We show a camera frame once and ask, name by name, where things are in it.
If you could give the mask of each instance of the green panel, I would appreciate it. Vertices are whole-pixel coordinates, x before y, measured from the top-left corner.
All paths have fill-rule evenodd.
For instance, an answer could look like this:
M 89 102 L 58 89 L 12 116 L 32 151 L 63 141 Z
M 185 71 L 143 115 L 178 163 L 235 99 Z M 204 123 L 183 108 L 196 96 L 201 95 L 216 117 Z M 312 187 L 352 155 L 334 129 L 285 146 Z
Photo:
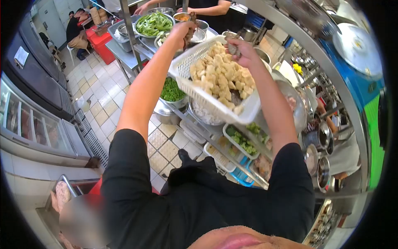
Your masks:
M 371 138 L 371 172 L 369 189 L 375 189 L 380 180 L 381 170 L 383 167 L 384 150 L 380 147 L 380 137 L 378 136 L 378 99 L 380 95 L 375 97 L 367 105 L 365 105 L 365 113 L 369 124 L 369 136 Z

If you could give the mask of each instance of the hand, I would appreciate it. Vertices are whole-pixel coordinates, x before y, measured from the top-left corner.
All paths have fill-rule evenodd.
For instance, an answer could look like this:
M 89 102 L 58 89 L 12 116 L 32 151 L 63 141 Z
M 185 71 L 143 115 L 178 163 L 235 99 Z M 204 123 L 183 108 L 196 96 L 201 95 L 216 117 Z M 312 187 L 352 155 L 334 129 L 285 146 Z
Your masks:
M 318 106 L 316 107 L 317 111 L 320 112 L 321 114 L 325 113 L 325 106 L 323 105 L 322 101 L 319 98 L 316 98 L 316 101 L 318 102 Z
M 134 11 L 134 14 L 135 14 L 135 15 L 141 15 L 141 16 L 142 16 L 142 14 L 144 13 L 144 11 L 145 11 L 147 8 L 148 8 L 148 5 L 147 5 L 147 4 L 143 4 L 143 5 L 141 5 L 140 7 L 138 7 L 138 9 L 136 9 L 136 10 Z
M 236 61 L 242 67 L 250 68 L 253 65 L 263 64 L 260 56 L 258 56 L 252 45 L 247 41 L 228 39 L 224 47 L 228 48 L 228 44 L 238 46 L 241 56 L 238 57 L 237 55 L 233 55 L 232 60 Z
M 187 10 L 188 13 L 191 13 L 191 12 L 194 12 L 194 11 L 195 11 L 194 8 L 188 7 L 188 10 Z M 182 12 L 182 8 L 179 8 L 179 9 L 177 10 L 177 13 L 180 13 L 180 12 Z
M 189 28 L 194 29 L 196 25 L 193 22 L 180 22 L 174 25 L 167 37 L 166 41 L 173 42 L 177 49 L 184 47 L 184 37 L 187 35 Z

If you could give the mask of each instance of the refrigerator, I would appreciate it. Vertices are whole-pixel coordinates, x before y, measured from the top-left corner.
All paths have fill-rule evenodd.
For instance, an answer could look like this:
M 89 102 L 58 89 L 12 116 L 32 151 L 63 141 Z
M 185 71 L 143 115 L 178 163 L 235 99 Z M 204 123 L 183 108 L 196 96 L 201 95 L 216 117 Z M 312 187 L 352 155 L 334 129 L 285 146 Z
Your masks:
M 88 146 L 76 128 L 77 126 L 53 115 L 35 103 L 19 90 L 4 72 L 2 73 L 0 134 L 2 139 L 8 139 L 2 140 L 2 149 L 7 150 L 7 146 L 12 147 L 13 143 L 17 143 L 45 155 L 88 162 L 91 158 L 87 151 Z

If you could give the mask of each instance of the black shoe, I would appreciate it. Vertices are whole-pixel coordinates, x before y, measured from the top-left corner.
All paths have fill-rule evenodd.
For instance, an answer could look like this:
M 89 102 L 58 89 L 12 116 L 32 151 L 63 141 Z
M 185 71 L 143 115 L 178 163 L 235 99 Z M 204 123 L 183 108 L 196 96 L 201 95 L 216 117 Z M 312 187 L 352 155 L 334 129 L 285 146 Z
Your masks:
M 188 152 L 187 152 L 186 150 L 184 150 L 184 149 L 179 149 L 179 150 L 178 150 L 178 156 L 179 156 L 179 158 L 181 159 L 182 164 L 185 164 L 185 163 L 187 163 L 187 162 L 189 162 L 189 161 L 192 160 L 192 159 L 189 157 Z

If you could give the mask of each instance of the red container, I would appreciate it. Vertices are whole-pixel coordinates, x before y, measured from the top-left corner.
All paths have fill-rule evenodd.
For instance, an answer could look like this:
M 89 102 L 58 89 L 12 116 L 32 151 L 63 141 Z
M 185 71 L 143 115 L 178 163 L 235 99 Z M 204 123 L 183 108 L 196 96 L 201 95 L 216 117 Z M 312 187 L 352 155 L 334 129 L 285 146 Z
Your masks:
M 97 26 L 93 26 L 86 31 L 87 39 L 90 41 L 91 46 L 97 52 L 97 54 L 99 54 L 103 61 L 105 61 L 105 64 L 109 65 L 115 60 L 115 57 L 112 52 L 106 48 L 105 44 L 109 42 L 112 37 L 108 32 L 98 36 L 95 34 L 94 29 L 97 29 Z

